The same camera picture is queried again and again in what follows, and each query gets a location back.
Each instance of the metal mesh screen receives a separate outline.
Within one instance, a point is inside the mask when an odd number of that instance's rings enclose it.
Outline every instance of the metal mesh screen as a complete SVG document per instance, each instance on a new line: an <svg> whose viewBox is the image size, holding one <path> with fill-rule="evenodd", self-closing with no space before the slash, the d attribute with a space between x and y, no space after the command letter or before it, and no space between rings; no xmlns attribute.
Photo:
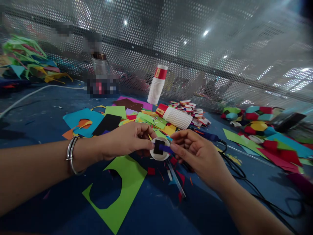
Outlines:
<svg viewBox="0 0 313 235"><path fill-rule="evenodd" d="M276 106L313 122L312 23L290 2L297 1L10 0L1 43L5 31L35 39L60 68L84 80L93 72L97 44L90 42L100 40L121 90L148 94L163 64L165 99L191 99L218 112Z"/></svg>

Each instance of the hand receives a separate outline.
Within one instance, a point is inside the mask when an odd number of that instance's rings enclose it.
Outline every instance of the hand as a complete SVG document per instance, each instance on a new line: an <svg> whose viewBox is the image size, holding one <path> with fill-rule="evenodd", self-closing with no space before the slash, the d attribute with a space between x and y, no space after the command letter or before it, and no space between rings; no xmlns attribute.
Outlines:
<svg viewBox="0 0 313 235"><path fill-rule="evenodd" d="M171 138L170 147L179 163L186 161L213 190L223 190L235 181L211 141L192 130L175 132Z"/></svg>
<svg viewBox="0 0 313 235"><path fill-rule="evenodd" d="M149 156L149 150L154 148L149 136L152 139L157 137L148 124L129 122L95 139L98 146L100 146L102 158L108 161L134 151L142 155L141 150L143 150L145 156Z"/></svg>

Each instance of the white cable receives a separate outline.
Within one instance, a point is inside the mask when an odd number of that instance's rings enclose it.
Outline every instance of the white cable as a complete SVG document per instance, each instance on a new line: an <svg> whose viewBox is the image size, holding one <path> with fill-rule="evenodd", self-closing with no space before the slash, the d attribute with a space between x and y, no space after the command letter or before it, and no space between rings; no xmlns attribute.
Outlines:
<svg viewBox="0 0 313 235"><path fill-rule="evenodd" d="M8 112L10 111L15 105L17 105L19 102L25 100L27 97L30 97L31 95L37 93L38 91L41 91L47 87L50 87L50 86L57 86L57 87L62 87L62 88L69 88L69 89L84 89L83 87L82 88L78 88L78 87L67 87L67 86L58 86L58 85L48 85L48 86L44 86L38 90L35 90L34 92L32 93L29 93L28 95L25 95L23 98L19 99L18 101L16 101L14 104L12 104L10 107L8 107L5 111L3 111L1 114L0 114L0 119Z"/></svg>

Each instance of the silver bracelet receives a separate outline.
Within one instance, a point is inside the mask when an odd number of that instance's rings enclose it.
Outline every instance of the silver bracelet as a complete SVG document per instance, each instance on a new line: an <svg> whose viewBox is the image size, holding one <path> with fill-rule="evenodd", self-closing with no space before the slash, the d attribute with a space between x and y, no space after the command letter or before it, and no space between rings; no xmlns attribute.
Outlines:
<svg viewBox="0 0 313 235"><path fill-rule="evenodd" d="M69 164L70 164L71 169L74 172L74 174L79 176L79 175L82 175L86 170L83 170L81 172L77 172L77 171L75 171L74 166L73 166L73 149L74 149L74 145L75 145L77 139L78 139L78 137L74 136L72 138L71 142L69 143L68 148L67 148L67 155L66 155L66 159L65 160L69 161Z"/></svg>

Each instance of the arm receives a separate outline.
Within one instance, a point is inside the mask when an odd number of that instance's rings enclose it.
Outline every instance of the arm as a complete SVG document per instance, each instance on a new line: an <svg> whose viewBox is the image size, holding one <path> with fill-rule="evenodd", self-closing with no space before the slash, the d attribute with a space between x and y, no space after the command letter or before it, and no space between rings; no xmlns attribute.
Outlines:
<svg viewBox="0 0 313 235"><path fill-rule="evenodd" d="M191 130L175 132L171 149L186 161L226 204L241 234L292 234L232 177L212 142Z"/></svg>
<svg viewBox="0 0 313 235"><path fill-rule="evenodd" d="M77 140L73 151L76 171L101 161L148 149L156 133L148 124L130 122L105 135ZM65 161L70 141L0 149L0 216L16 206L70 177Z"/></svg>

